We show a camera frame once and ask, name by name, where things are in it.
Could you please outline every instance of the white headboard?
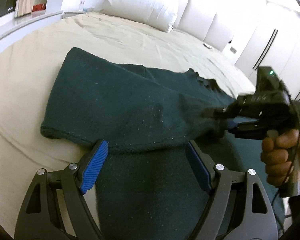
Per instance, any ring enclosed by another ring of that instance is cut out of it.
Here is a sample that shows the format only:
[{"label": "white headboard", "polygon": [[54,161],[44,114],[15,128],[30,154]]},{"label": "white headboard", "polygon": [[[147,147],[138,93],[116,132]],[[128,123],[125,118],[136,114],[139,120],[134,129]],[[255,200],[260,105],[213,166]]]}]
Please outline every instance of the white headboard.
[{"label": "white headboard", "polygon": [[229,14],[217,8],[216,0],[179,0],[174,28],[183,30],[222,51],[234,36]]}]

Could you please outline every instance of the dark green sweater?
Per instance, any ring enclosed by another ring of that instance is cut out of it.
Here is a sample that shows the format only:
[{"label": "dark green sweater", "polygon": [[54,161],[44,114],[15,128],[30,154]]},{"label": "dark green sweater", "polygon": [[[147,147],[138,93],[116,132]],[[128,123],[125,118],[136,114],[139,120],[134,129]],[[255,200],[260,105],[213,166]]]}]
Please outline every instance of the dark green sweater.
[{"label": "dark green sweater", "polygon": [[[114,64],[73,48],[51,91],[41,133],[85,147],[98,138],[109,142],[96,183],[105,239],[183,240],[208,199],[185,157],[188,140],[196,139],[215,163],[231,170],[255,169],[270,199],[276,191],[266,183],[261,142],[227,132],[218,139],[219,122],[202,116],[204,109],[233,100],[192,69]],[[282,201],[274,206],[283,219]]]}]

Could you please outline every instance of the wall outlet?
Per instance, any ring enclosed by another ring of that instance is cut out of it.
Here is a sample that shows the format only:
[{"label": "wall outlet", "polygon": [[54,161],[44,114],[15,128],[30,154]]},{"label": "wall outlet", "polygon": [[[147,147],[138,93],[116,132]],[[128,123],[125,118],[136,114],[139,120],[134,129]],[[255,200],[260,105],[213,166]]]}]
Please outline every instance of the wall outlet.
[{"label": "wall outlet", "polygon": [[234,48],[234,47],[231,47],[230,48],[230,51],[233,53],[233,54],[236,54],[237,50]]}]

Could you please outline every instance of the water bottle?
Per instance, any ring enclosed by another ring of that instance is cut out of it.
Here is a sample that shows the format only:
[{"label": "water bottle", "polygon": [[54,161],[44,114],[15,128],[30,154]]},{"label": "water bottle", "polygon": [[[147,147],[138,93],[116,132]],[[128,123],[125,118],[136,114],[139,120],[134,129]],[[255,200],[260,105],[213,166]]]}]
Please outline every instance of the water bottle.
[{"label": "water bottle", "polygon": [[79,12],[82,12],[84,8],[84,0],[80,0],[80,4],[79,4]]}]

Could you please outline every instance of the red object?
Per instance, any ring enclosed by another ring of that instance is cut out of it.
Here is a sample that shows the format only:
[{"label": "red object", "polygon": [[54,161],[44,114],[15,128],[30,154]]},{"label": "red object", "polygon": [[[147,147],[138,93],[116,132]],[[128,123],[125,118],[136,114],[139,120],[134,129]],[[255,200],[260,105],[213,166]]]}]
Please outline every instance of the red object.
[{"label": "red object", "polygon": [[46,3],[34,5],[34,6],[32,7],[32,11],[33,11],[33,12],[43,11],[43,10],[46,9],[46,5],[47,5]]}]

